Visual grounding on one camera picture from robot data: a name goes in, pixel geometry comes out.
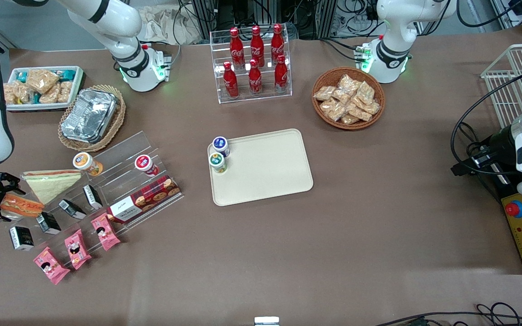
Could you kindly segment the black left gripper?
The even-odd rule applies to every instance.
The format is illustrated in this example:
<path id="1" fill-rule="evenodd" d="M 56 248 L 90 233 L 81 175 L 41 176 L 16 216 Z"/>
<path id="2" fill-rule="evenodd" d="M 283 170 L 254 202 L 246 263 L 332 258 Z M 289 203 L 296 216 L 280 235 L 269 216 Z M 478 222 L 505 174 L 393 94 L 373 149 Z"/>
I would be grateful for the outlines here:
<path id="1" fill-rule="evenodd" d="M 451 167 L 455 176 L 482 173 L 485 175 L 516 175 L 515 143 L 510 126 L 491 134 L 481 142 L 469 145 L 470 161 L 462 161 Z"/>

